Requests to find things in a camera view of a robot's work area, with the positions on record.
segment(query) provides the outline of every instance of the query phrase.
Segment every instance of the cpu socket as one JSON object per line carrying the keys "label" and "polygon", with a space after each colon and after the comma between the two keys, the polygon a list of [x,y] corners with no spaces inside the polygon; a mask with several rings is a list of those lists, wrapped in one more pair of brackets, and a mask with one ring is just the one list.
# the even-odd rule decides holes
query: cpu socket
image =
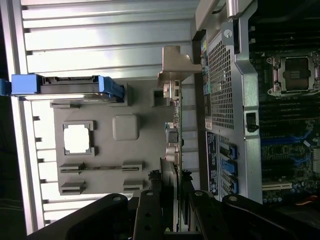
{"label": "cpu socket", "polygon": [[267,58],[272,65],[273,87],[268,94],[275,97],[313,95],[319,92],[319,57],[309,55]]}

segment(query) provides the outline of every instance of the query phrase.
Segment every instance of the vented side panel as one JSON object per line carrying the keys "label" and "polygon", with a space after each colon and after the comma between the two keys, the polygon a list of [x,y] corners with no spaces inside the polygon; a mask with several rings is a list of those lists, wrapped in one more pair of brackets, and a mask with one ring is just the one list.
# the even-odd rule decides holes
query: vented side panel
{"label": "vented side panel", "polygon": [[234,129],[230,59],[222,41],[208,54],[212,124]]}

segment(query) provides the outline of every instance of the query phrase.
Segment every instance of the metal bracket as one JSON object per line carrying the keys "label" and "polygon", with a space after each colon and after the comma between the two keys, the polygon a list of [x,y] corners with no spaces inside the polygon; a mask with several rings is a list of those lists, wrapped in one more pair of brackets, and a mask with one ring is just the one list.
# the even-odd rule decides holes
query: metal bracket
{"label": "metal bracket", "polygon": [[180,46],[164,46],[162,71],[158,73],[158,86],[163,88],[170,81],[183,81],[192,74],[201,73],[201,64],[193,64],[188,55],[181,54]]}

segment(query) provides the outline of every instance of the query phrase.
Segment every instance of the black cable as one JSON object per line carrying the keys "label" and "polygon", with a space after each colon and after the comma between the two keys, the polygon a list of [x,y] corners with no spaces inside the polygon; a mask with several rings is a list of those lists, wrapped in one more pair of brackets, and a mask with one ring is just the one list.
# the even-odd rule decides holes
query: black cable
{"label": "black cable", "polygon": [[227,5],[227,3],[225,2],[219,10],[213,11],[213,12],[212,12],[212,14],[218,14],[218,13],[221,13],[221,12],[222,12],[222,10],[225,8],[225,6],[226,6],[226,5]]}

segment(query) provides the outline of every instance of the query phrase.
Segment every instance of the blue plastic tab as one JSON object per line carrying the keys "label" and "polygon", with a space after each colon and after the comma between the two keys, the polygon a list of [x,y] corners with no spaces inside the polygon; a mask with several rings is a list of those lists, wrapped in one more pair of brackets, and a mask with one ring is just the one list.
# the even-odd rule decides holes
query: blue plastic tab
{"label": "blue plastic tab", "polygon": [[0,78],[0,96],[10,96],[11,94],[11,82]]}
{"label": "blue plastic tab", "polygon": [[34,95],[40,93],[40,76],[36,74],[13,74],[12,95]]}
{"label": "blue plastic tab", "polygon": [[238,184],[238,180],[237,179],[234,179],[232,178],[231,179],[231,191],[234,193],[234,194],[238,194],[239,193],[239,184]]}
{"label": "blue plastic tab", "polygon": [[230,174],[233,174],[233,175],[238,174],[236,163],[233,163],[231,161],[221,160],[221,167],[223,170],[225,170]]}
{"label": "blue plastic tab", "polygon": [[231,159],[236,160],[238,157],[237,146],[233,144],[229,144],[229,152],[230,152]]}
{"label": "blue plastic tab", "polygon": [[98,76],[99,92],[124,98],[125,90],[109,76]]}

